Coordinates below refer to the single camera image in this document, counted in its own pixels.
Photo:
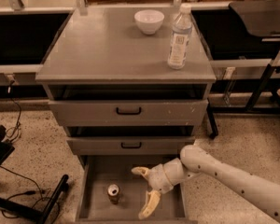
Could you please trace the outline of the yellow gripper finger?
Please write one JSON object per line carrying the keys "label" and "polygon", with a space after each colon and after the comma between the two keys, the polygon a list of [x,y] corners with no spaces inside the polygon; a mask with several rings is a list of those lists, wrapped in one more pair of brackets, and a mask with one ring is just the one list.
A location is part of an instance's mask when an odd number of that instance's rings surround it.
{"label": "yellow gripper finger", "polygon": [[150,170],[147,167],[134,167],[132,168],[134,175],[141,175],[146,181],[149,180]]}
{"label": "yellow gripper finger", "polygon": [[150,217],[156,210],[159,202],[161,200],[161,194],[157,190],[146,192],[146,202],[138,214],[140,219],[145,219]]}

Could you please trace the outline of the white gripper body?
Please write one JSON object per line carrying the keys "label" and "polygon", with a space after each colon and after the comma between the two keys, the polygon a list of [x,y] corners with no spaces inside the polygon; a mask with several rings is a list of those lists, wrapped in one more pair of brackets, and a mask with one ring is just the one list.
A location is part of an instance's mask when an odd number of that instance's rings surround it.
{"label": "white gripper body", "polygon": [[154,190],[160,192],[161,194],[165,194],[174,188],[167,177],[162,164],[158,164],[148,170],[147,182]]}

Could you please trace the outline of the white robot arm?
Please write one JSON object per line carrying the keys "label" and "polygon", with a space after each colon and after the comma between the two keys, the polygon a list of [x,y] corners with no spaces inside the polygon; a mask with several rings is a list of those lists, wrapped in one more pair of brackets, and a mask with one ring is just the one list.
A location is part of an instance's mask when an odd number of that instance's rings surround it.
{"label": "white robot arm", "polygon": [[138,214],[140,219],[153,214],[162,194],[199,174],[206,174],[280,224],[280,185],[219,161],[198,146],[184,146],[179,158],[151,169],[134,167],[132,173],[141,175],[151,187],[151,191],[146,192],[146,202]]}

